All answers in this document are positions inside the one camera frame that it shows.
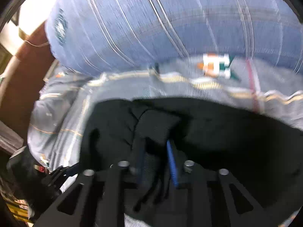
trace wire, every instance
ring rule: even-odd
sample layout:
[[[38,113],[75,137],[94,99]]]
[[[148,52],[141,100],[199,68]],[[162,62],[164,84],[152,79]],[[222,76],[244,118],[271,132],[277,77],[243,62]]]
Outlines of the wire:
[[[29,43],[30,45],[34,46],[34,47],[37,47],[37,48],[41,48],[41,47],[44,47],[46,45],[49,45],[49,42],[45,42],[43,44],[40,44],[40,45],[34,45],[32,44],[31,42],[29,42],[28,40],[24,40],[25,42]]]

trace bolt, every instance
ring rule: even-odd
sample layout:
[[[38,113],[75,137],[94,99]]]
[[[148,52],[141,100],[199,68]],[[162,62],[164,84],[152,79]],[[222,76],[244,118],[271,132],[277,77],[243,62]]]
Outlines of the bolt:
[[[85,176],[92,176],[94,175],[94,171],[93,170],[90,170],[90,169],[87,169],[83,172],[83,175]]]
[[[126,160],[122,160],[118,163],[118,166],[120,167],[128,167],[129,166],[129,162]]]
[[[186,171],[187,173],[191,173],[192,171],[192,167],[194,166],[194,162],[192,160],[186,160],[184,162],[184,171]]]
[[[219,173],[223,176],[226,176],[227,174],[229,174],[229,171],[227,169],[220,169]]]

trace screw head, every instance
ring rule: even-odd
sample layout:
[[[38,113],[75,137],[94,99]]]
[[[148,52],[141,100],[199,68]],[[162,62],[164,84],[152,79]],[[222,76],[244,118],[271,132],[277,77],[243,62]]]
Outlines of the screw head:
[[[229,174],[229,171],[227,169],[220,169],[219,173],[223,176],[226,176],[227,174]]]
[[[128,167],[129,166],[129,162],[126,161],[126,160],[119,161],[118,166],[120,166],[120,167]]]
[[[83,172],[83,175],[88,176],[88,177],[92,176],[92,175],[94,175],[94,170],[87,169]]]
[[[186,160],[186,161],[184,162],[184,165],[185,165],[185,166],[191,167],[191,166],[194,166],[194,162],[193,162],[192,160]]]

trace shirt logo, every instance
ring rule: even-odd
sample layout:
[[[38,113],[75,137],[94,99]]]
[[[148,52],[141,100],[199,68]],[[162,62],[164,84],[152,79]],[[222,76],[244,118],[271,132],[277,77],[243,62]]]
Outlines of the shirt logo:
[[[59,9],[59,14],[55,20],[55,33],[61,46],[65,43],[67,21],[63,15],[63,10]]]

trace red stripe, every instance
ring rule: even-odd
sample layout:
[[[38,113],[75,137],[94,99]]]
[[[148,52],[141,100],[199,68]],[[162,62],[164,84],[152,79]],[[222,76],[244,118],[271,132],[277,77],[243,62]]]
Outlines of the red stripe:
[[[252,108],[254,112],[259,111],[259,102],[257,100],[257,95],[256,95],[256,88],[255,88],[255,81],[254,81],[254,76],[252,73],[252,68],[249,60],[246,60],[246,66],[248,70],[248,78],[249,78],[249,88],[252,90],[252,96],[253,96],[253,103],[252,103]]]

